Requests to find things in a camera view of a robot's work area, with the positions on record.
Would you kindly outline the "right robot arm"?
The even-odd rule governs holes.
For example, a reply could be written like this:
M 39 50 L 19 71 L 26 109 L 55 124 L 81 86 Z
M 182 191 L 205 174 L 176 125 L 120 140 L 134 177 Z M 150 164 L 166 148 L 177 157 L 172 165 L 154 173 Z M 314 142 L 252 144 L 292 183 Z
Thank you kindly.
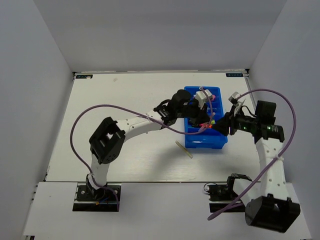
M 276 125 L 274 102 L 259 101 L 254 113 L 245 115 L 244 103 L 232 100 L 229 112 L 213 126 L 223 135 L 236 131 L 252 134 L 258 152 L 260 173 L 255 179 L 245 174 L 233 173 L 227 179 L 226 195 L 233 199 L 227 206 L 216 210 L 207 219 L 237 207 L 241 201 L 245 207 L 247 225 L 274 232 L 285 233 L 301 213 L 298 203 L 293 202 L 287 190 L 284 159 L 284 130 Z

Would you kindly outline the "pink patterned tube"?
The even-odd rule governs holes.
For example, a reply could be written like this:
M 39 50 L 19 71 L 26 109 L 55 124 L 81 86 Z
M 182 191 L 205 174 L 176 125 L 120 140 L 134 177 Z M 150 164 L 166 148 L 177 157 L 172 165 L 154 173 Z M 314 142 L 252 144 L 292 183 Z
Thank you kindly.
M 203 93 L 202 91 L 197 91 L 197 92 L 195 93 L 195 95 L 194 95 L 194 98 L 197 99 L 198 101 L 205 101 L 205 102 L 207 102 L 208 99 L 209 99 L 210 101 L 213 101 L 213 100 L 216 98 L 216 96 L 215 96 L 214 94 L 212 94 L 212 93 L 209 93 L 209 92 Z

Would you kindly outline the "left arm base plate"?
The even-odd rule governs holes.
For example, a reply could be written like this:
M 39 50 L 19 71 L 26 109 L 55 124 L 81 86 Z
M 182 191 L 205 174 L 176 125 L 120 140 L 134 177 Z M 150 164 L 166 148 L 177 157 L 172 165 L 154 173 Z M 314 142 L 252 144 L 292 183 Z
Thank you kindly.
M 117 212 L 117 202 L 114 194 L 107 190 L 95 199 L 87 186 L 78 184 L 73 202 L 73 212 Z

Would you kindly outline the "pink highlighter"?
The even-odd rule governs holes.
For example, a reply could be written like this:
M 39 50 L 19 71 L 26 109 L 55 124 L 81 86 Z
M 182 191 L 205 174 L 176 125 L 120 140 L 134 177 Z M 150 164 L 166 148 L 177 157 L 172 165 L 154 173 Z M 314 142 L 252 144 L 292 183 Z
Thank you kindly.
M 199 132 L 202 132 L 202 131 L 205 131 L 207 129 L 211 129 L 212 128 L 212 124 L 210 122 L 206 122 L 206 123 L 201 123 L 200 125 L 200 128 L 199 128 Z

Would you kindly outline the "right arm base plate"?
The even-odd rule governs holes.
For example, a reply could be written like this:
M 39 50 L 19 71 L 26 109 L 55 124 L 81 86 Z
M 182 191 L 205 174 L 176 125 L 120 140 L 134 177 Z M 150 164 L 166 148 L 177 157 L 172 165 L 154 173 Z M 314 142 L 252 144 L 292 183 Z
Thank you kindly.
M 209 209 L 211 213 L 223 209 L 232 202 L 238 194 L 233 190 L 235 180 L 252 182 L 252 179 L 245 174 L 232 173 L 226 183 L 208 182 L 203 186 L 204 193 L 209 196 Z

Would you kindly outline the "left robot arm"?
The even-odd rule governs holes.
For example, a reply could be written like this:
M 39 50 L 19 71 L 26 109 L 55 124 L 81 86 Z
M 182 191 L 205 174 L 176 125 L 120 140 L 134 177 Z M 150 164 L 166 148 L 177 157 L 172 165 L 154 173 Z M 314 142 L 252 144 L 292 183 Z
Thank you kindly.
M 111 195 L 106 189 L 109 166 L 120 155 L 126 141 L 170 127 L 180 118 L 188 118 L 202 129 L 208 127 L 212 120 L 212 114 L 207 113 L 208 105 L 214 99 L 208 89 L 200 89 L 195 96 L 180 89 L 144 115 L 125 120 L 105 118 L 89 138 L 92 172 L 86 178 L 86 188 L 90 196 L 99 201 Z

